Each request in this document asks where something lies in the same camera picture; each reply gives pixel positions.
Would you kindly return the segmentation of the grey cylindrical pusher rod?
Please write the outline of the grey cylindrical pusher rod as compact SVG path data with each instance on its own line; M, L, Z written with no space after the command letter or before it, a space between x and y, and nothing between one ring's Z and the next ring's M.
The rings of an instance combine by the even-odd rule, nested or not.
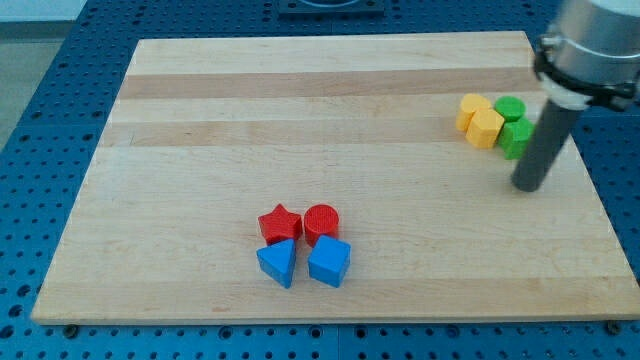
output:
M523 192L537 191L580 118L570 110L547 100L526 149L511 175L512 185Z

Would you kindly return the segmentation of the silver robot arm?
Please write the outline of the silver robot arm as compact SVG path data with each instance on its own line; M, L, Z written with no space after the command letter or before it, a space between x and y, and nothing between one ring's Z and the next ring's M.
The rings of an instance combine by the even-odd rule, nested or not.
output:
M533 70L547 95L511 175L519 190L540 188L581 114L625 111L639 92L639 4L568 0L536 42Z

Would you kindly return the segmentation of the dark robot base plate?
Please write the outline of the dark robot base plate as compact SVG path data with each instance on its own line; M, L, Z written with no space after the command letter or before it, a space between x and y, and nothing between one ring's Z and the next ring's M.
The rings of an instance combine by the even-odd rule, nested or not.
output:
M277 0L280 15L340 15L385 12L384 0Z

